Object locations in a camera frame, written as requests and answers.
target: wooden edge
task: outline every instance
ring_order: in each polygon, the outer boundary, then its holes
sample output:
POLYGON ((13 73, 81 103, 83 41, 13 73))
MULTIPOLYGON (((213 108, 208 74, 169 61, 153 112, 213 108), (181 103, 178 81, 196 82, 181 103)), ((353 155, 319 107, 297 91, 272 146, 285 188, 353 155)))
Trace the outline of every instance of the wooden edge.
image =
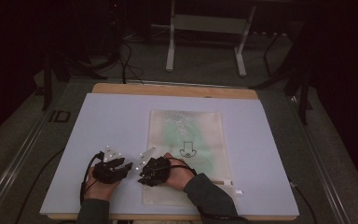
POLYGON ((162 86, 138 84, 97 83, 92 93, 164 95, 202 98, 251 99, 257 100, 253 90, 228 89, 215 87, 162 86))
MULTIPOLYGON (((55 220, 77 220, 77 214, 48 214, 48 217, 55 220)), ((249 221, 293 221, 296 216, 244 216, 249 221)), ((112 220, 169 220, 169 221, 199 221, 198 215, 109 215, 112 220)))

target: dark background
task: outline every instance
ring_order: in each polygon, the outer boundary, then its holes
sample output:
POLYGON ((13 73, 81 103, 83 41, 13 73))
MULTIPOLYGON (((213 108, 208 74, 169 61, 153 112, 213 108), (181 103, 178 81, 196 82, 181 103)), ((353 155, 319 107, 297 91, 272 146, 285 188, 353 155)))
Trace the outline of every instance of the dark background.
MULTIPOLYGON (((358 170, 358 1, 319 3, 297 44, 310 55, 311 84, 358 170)), ((145 36, 147 24, 168 24, 168 0, 127 4, 126 22, 145 36)), ((43 67, 47 42, 85 61, 106 53, 105 7, 104 0, 0 1, 0 125, 35 91, 33 76, 43 67)), ((260 8, 253 29, 276 32, 282 15, 272 12, 276 7, 260 8)))

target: table leg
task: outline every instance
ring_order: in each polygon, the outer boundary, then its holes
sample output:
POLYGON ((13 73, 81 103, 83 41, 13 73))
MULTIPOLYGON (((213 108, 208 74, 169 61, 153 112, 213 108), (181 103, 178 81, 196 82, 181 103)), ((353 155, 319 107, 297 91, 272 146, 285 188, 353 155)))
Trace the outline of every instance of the table leg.
POLYGON ((256 6, 253 6, 251 9, 251 13, 249 14, 248 20, 245 23, 245 27, 244 27, 243 33, 242 33, 241 42, 237 47, 234 48, 235 58, 237 60, 238 71, 239 71, 239 74, 241 77, 246 77, 245 65, 243 63, 243 58, 242 58, 242 50, 243 50, 243 46, 245 45, 246 38, 248 37, 249 30, 252 25, 252 20, 255 15, 255 9, 256 9, 256 6))
POLYGON ((171 1, 171 25, 170 25, 170 45, 168 47, 167 65, 165 70, 171 72, 173 70, 173 60, 175 56, 175 0, 171 1))

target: gray floor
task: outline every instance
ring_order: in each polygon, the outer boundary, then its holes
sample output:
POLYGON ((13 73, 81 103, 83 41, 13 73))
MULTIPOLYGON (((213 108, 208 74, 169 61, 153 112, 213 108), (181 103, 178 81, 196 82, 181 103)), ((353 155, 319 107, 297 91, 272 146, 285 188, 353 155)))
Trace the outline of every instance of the gray floor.
MULTIPOLYGON (((165 71, 168 50, 166 33, 157 33, 147 43, 136 35, 127 37, 126 43, 131 46, 129 65, 143 69, 132 67, 137 77, 130 69, 127 76, 134 77, 133 82, 137 83, 140 78, 145 84, 169 82, 245 89, 269 78, 262 55, 271 38, 264 35, 251 35, 248 38, 243 53, 248 76, 239 77, 232 41, 220 45, 204 40, 189 41, 192 35, 184 33, 178 38, 174 70, 170 73, 165 71)), ((290 41, 284 36, 274 45, 268 55, 272 70, 279 66, 290 46, 290 41)), ((130 55, 130 50, 125 46, 122 55, 124 58, 130 55)), ((109 77, 107 82, 120 82, 119 64, 100 72, 109 77)), ((0 223, 15 222, 38 172, 49 158, 65 147, 84 97, 96 82, 83 76, 73 76, 69 83, 55 82, 55 98, 49 111, 42 112, 42 97, 32 95, 1 126, 0 178, 19 151, 28 150, 28 153, 22 160, 21 170, 15 175, 17 178, 10 179, 7 192, 0 195, 0 223), (52 110, 70 111, 71 118, 66 123, 49 122, 52 110)), ((316 90, 310 90, 312 110, 307 111, 309 125, 303 126, 296 117, 296 103, 283 96, 284 83, 282 81, 257 93, 268 114, 268 122, 287 174, 306 195, 319 223, 358 223, 358 174, 319 102, 316 90)), ((58 222, 39 215, 39 209, 60 156, 51 161, 35 182, 19 223, 58 222)), ((300 216, 288 223, 313 223, 304 200, 295 190, 294 194, 300 216)))

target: sleeve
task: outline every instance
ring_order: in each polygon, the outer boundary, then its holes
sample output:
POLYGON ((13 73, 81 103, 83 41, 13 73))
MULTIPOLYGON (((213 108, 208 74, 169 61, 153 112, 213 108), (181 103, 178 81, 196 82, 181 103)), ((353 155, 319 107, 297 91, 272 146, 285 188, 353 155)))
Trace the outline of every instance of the sleeve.
MULTIPOLYGON (((237 216, 237 209, 231 197, 222 189, 217 187, 205 174, 194 176, 188 181, 184 192, 187 198, 197 207, 200 207, 206 214, 220 216, 237 216)), ((244 223, 238 220, 218 220, 201 216, 203 224, 237 224, 244 223)))
POLYGON ((86 199, 77 215, 77 224, 108 224, 109 202, 99 199, 86 199))

